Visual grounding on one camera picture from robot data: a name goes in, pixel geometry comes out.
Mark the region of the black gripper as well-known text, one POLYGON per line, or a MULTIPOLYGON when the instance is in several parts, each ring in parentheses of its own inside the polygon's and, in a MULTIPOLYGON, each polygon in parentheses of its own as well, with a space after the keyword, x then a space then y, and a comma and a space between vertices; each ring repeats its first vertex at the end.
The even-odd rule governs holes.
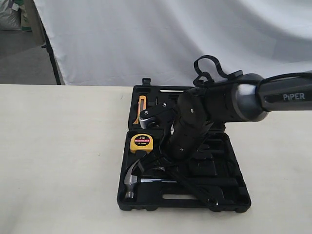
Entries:
POLYGON ((174 161, 186 161, 200 147, 212 127, 211 122, 190 125, 182 119, 175 120, 170 128, 169 138, 164 145, 165 154, 149 153, 141 158, 141 174, 157 168, 176 165, 174 161))

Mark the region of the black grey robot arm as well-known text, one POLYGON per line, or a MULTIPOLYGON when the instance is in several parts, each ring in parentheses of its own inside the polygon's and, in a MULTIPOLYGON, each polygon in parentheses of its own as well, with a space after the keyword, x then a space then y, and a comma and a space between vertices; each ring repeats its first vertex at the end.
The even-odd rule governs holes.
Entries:
POLYGON ((158 104, 140 113, 143 129, 161 126, 160 144, 140 159, 142 172, 176 166, 190 160, 218 124, 262 121, 271 111, 305 111, 312 108, 311 72, 263 78, 239 75, 226 82, 195 81, 177 101, 158 104))

